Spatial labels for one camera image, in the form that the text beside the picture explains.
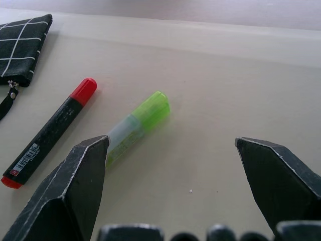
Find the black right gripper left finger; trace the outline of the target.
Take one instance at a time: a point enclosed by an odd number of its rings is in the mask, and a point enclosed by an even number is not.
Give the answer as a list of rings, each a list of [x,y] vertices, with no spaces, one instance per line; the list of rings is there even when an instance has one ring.
[[[108,146],[107,135],[75,145],[39,185],[3,241],[90,241]]]

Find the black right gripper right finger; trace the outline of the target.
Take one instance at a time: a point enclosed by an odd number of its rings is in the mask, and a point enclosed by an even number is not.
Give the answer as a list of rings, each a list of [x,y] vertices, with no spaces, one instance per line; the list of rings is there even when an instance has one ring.
[[[321,221],[321,176],[287,147],[269,141],[235,140],[254,200],[277,234],[282,221]]]

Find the black grid-pattern pencil pouch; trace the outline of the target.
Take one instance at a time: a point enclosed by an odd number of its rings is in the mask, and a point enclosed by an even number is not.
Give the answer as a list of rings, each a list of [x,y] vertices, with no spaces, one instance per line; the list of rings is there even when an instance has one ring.
[[[19,87],[30,85],[52,21],[46,14],[0,25],[0,85],[10,88],[0,102],[0,120],[11,109]]]

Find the black marker with red cap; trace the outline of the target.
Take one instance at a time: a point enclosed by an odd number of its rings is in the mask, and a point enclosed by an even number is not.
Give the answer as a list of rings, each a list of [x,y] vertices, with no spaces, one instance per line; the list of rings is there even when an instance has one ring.
[[[92,78],[84,79],[68,96],[42,129],[5,170],[1,182],[13,189],[19,189],[33,175],[44,161],[63,133],[97,89]]]

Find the green highlighter pen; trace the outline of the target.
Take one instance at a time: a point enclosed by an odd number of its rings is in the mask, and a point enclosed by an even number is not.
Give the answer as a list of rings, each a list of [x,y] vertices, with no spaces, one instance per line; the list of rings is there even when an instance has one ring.
[[[170,114],[168,97],[156,91],[108,132],[106,167],[152,131]]]

